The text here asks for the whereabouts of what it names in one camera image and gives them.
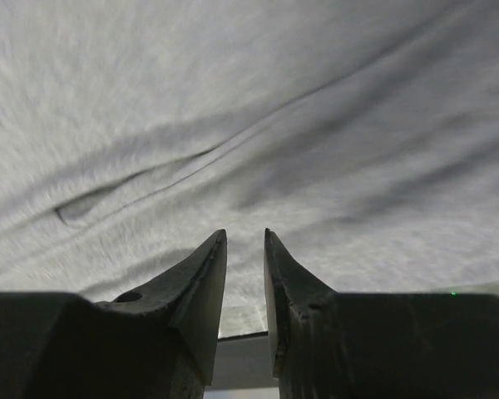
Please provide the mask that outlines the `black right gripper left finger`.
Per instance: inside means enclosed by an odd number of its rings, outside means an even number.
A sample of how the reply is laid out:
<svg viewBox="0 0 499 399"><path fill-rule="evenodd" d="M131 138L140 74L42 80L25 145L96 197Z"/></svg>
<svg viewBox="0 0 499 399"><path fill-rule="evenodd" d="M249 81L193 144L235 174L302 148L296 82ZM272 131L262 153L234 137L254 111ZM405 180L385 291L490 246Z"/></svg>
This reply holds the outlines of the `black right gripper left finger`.
<svg viewBox="0 0 499 399"><path fill-rule="evenodd" d="M225 289L226 232L110 302L99 302L103 385L209 385Z"/></svg>

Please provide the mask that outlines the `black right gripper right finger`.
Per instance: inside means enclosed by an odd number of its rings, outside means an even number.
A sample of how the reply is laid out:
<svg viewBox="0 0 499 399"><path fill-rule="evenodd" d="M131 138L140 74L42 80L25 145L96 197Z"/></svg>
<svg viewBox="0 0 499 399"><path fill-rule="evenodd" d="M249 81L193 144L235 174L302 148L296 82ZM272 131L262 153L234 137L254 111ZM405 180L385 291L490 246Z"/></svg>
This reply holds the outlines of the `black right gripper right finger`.
<svg viewBox="0 0 499 399"><path fill-rule="evenodd" d="M264 231L264 290L273 377L286 364L293 330L309 320L309 309L320 309L335 291L310 273L271 229Z"/></svg>

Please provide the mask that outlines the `grey t-shirt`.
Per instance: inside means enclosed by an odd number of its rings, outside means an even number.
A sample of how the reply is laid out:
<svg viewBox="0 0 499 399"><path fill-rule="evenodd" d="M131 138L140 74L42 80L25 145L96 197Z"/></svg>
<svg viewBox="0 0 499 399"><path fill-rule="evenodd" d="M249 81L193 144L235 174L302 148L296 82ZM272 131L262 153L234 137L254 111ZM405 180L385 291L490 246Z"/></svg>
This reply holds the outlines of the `grey t-shirt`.
<svg viewBox="0 0 499 399"><path fill-rule="evenodd" d="M0 291L110 300L272 229L332 288L499 287L499 1L0 1Z"/></svg>

